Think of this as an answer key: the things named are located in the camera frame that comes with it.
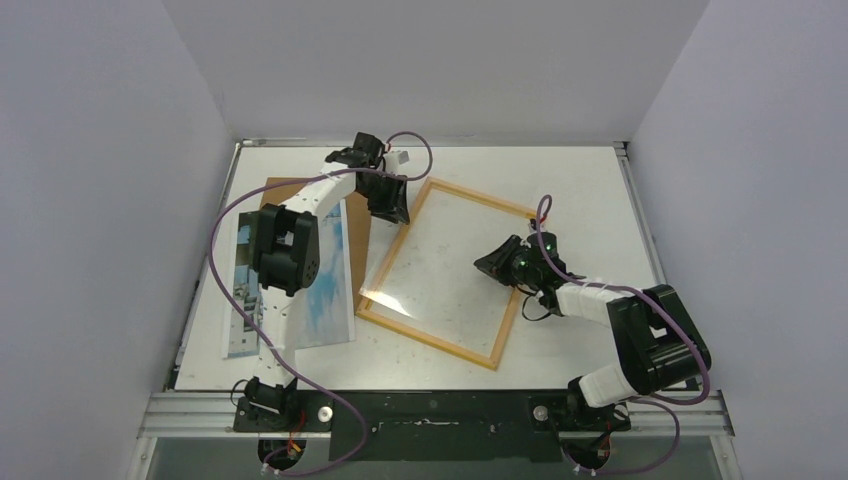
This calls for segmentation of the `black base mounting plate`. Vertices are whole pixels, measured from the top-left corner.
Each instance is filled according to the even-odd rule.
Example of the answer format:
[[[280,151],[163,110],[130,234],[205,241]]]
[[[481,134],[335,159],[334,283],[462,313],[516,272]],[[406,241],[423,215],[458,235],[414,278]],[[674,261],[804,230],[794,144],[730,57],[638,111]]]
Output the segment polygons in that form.
[[[631,428],[622,403],[580,405],[564,390],[347,391],[347,406],[300,391],[283,417],[237,403],[233,431],[256,433],[259,452],[291,465],[312,436],[329,439],[331,461],[558,463],[564,452],[600,462],[612,434]]]

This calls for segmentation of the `brown cardboard backing board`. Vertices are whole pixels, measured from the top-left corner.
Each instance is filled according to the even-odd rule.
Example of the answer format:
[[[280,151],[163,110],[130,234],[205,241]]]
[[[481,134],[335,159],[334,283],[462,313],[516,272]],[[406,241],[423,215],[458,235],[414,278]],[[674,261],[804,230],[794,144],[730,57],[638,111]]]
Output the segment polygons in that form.
[[[267,190],[261,195],[259,206],[281,204],[301,189],[301,184],[291,184]],[[349,247],[348,257],[351,270],[351,292],[353,309],[356,309],[362,301],[360,289],[363,286],[366,276],[372,217],[367,209],[367,200],[362,195],[351,193],[345,197],[345,203]]]

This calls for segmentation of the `aluminium front rail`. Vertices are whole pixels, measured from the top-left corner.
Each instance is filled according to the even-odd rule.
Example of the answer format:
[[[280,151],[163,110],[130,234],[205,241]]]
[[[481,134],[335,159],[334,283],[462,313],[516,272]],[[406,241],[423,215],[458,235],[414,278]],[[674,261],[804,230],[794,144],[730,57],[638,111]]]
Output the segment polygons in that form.
[[[649,405],[629,402],[632,428],[629,436],[659,437],[673,433],[670,414],[658,399]],[[682,436],[736,435],[724,397],[712,392],[697,405],[673,405]],[[138,436],[141,438],[281,438],[283,432],[237,432],[233,429],[236,407],[224,392],[165,392],[153,394],[147,404]]]

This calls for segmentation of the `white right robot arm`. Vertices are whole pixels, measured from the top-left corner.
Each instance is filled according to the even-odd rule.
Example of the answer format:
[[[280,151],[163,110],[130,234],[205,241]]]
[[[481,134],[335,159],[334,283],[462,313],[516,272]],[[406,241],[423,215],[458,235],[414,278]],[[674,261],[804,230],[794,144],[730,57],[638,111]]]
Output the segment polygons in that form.
[[[524,288],[548,316],[578,317],[610,329],[616,360],[569,384],[574,394],[565,414],[577,428],[593,427],[608,405],[659,398],[667,387],[709,375],[709,350],[667,284],[639,290],[577,276],[559,258],[556,236],[546,231],[512,235],[473,265],[501,285]]]

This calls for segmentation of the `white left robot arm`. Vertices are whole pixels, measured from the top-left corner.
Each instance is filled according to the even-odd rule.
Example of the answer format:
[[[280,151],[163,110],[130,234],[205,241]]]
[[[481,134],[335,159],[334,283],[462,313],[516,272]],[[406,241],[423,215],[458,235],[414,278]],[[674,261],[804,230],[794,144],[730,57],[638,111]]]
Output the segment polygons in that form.
[[[320,173],[284,202],[258,212],[252,242],[252,267],[261,293],[283,292],[275,313],[256,329],[259,363],[245,388],[248,404],[270,428],[290,428],[298,417],[295,348],[287,330],[299,317],[304,291],[320,270],[320,224],[342,200],[357,193],[369,213],[394,224],[407,224],[408,177],[400,172],[409,155],[377,137],[358,133],[352,146],[331,152]]]

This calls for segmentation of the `printed building photo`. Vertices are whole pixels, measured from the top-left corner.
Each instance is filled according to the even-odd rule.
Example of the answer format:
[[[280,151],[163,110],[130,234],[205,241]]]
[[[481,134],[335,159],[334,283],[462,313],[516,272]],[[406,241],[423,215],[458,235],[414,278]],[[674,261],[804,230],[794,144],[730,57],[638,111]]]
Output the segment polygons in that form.
[[[254,322],[261,324],[269,307],[265,305],[258,274],[250,266],[249,241],[253,237],[254,212],[238,216],[231,260],[231,294]],[[295,334],[297,347],[306,349],[351,342],[355,339],[353,320],[352,267],[348,240],[347,205],[340,201],[319,224],[320,266],[313,284],[303,291],[306,314]],[[237,311],[224,310],[221,354],[224,359],[254,357],[261,340]]]

